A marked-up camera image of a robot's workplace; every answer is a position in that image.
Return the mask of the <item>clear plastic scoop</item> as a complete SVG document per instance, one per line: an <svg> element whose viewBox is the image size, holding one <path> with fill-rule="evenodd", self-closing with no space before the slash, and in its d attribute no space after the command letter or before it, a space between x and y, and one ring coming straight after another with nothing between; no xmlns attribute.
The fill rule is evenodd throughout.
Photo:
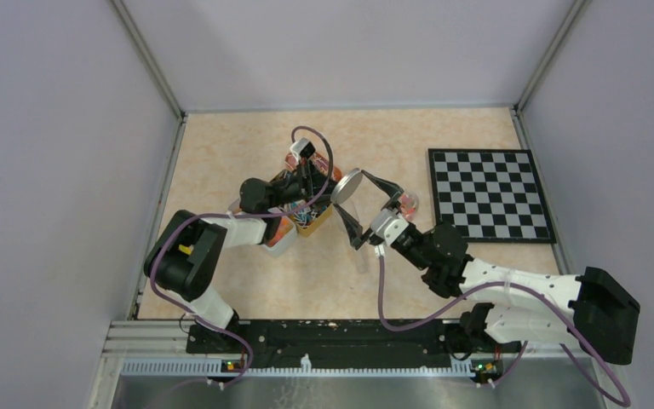
<svg viewBox="0 0 654 409"><path fill-rule="evenodd" d="M353 249L353 262L359 274L367 274L369 267L368 256L361 250L364 245L362 238L364 230L359 219L339 204L334 205L336 213L341 218L344 231L347 234L349 246Z"/></svg>

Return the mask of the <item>silver round lid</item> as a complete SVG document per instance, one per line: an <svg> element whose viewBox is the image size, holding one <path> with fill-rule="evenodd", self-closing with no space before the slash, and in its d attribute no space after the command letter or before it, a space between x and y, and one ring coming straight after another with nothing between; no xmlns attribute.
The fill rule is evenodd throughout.
<svg viewBox="0 0 654 409"><path fill-rule="evenodd" d="M347 172L335 185L330 195L330 202L334 205L341 205L349 200L359 188L363 180L363 172L360 168L354 168Z"/></svg>

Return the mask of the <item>clear glass jar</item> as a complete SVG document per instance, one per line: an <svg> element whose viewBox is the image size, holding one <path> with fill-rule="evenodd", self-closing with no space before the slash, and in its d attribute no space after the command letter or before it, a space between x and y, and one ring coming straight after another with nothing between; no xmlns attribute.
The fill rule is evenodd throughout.
<svg viewBox="0 0 654 409"><path fill-rule="evenodd" d="M408 222L412 222L419 210L420 202L415 193L404 191L398 199L399 212Z"/></svg>

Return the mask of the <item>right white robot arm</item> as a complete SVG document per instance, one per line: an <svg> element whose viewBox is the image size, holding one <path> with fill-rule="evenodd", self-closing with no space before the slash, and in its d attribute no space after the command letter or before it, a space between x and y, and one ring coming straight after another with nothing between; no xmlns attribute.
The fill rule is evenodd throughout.
<svg viewBox="0 0 654 409"><path fill-rule="evenodd" d="M441 222L420 231L399 210L402 187L367 171L361 174L389 197L370 224L371 244L400 254L434 294L453 303L473 302L461 317L472 349L518 341L576 342L607 363L632 363L640 303L604 269L538 274L470 256L454 226Z"/></svg>

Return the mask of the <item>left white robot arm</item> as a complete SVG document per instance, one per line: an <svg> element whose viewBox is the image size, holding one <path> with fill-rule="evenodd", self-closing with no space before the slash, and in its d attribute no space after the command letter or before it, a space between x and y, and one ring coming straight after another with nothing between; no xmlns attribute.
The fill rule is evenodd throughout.
<svg viewBox="0 0 654 409"><path fill-rule="evenodd" d="M255 245L282 256L297 240L297 215L314 208L328 211L344 202L362 176L360 169L353 169L333 179L312 164L300 164L271 181L245 180L235 210L202 215L177 211L144 263L153 292L207 328L207 342L217 351L234 349L238 314L212 285L221 253Z"/></svg>

